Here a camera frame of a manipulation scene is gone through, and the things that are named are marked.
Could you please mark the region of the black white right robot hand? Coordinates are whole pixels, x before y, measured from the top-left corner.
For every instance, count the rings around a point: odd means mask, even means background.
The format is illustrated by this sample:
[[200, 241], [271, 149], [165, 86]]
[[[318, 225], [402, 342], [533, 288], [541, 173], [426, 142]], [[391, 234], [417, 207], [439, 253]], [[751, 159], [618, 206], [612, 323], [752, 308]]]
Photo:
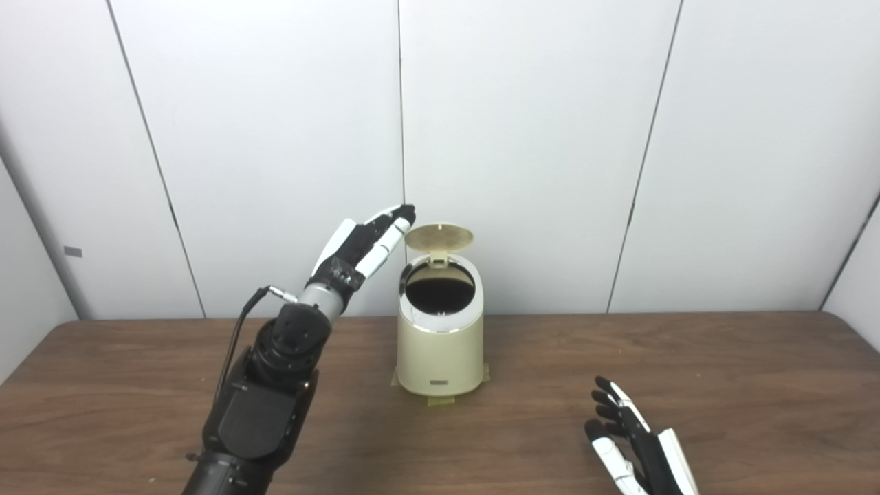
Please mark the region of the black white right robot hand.
[[584, 424], [595, 454], [622, 494], [698, 494], [676, 432], [654, 430], [615, 382], [596, 376], [597, 419]]

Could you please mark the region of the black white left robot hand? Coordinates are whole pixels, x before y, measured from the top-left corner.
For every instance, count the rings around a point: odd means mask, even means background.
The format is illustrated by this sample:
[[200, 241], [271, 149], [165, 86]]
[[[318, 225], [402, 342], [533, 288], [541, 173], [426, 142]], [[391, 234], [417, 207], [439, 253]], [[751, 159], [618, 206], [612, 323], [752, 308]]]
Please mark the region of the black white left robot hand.
[[415, 206], [406, 203], [380, 211], [365, 223], [345, 219], [324, 246], [306, 286], [327, 287], [348, 307], [352, 295], [384, 265], [415, 220]]

